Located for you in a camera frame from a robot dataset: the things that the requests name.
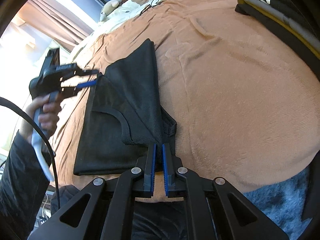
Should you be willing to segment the person's left forearm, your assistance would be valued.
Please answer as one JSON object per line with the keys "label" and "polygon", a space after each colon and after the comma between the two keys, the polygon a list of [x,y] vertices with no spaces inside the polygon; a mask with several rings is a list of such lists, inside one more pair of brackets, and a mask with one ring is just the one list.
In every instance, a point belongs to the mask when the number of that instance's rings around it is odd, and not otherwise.
{"label": "person's left forearm", "polygon": [[35,151],[17,133],[1,178],[1,239],[27,239],[49,181]]}

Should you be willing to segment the person's left hand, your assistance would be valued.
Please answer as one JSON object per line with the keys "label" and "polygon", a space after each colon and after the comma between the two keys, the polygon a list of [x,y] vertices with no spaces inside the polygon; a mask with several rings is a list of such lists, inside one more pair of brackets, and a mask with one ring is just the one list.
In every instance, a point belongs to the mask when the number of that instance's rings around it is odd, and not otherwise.
{"label": "person's left hand", "polygon": [[[33,119],[35,111],[38,108],[41,108],[43,110],[43,113],[38,117],[39,126],[47,132],[49,137],[51,137],[57,129],[57,122],[59,121],[58,114],[62,110],[62,101],[63,97],[61,96],[61,94],[57,94],[53,102],[49,102],[49,95],[39,96],[31,102],[31,104],[25,109],[25,112]],[[18,132],[23,137],[23,139],[31,144],[33,127],[24,119],[21,121]]]}

